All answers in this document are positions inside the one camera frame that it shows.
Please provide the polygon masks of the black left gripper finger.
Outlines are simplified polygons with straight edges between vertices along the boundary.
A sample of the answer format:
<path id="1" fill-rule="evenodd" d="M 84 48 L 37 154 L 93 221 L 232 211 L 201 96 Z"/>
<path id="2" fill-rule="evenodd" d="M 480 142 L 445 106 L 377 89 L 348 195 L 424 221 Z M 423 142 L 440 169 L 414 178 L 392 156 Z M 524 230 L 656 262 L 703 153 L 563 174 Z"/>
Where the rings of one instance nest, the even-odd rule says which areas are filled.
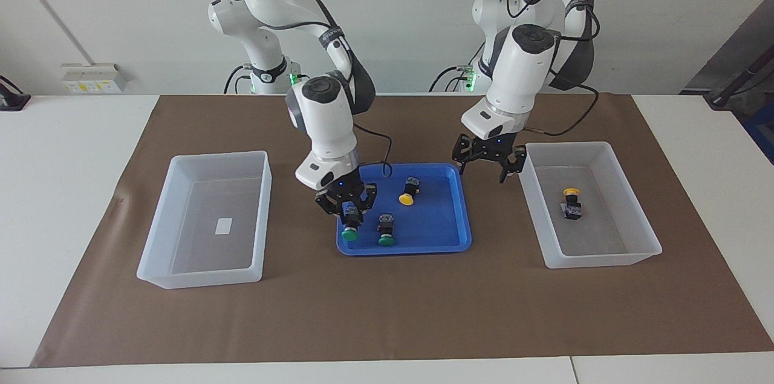
<path id="1" fill-rule="evenodd" d="M 454 161 L 457 164 L 459 175 L 464 174 L 468 163 L 473 163 L 480 158 L 478 152 L 478 138 L 467 134 L 459 134 L 454 144 Z"/>
<path id="2" fill-rule="evenodd" d="M 501 166 L 501 173 L 499 175 L 499 183 L 505 183 L 505 180 L 512 175 L 520 174 L 526 161 L 526 147 L 513 147 L 512 153 L 509 155 L 501 155 L 498 163 Z"/>

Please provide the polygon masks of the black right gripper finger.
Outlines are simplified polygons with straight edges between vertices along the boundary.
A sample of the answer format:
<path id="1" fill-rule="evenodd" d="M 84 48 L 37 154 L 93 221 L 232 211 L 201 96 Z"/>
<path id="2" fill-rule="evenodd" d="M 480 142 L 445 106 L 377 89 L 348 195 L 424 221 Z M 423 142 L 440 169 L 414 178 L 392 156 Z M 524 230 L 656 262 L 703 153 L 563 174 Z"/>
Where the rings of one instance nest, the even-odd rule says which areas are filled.
<path id="1" fill-rule="evenodd" d="M 328 190 L 321 189 L 315 194 L 315 202 L 326 213 L 332 216 L 341 216 L 340 200 L 336 195 L 332 195 Z"/>
<path id="2" fill-rule="evenodd" d="M 376 183 L 360 183 L 356 186 L 357 227 L 364 222 L 365 214 L 373 207 L 378 195 Z"/>

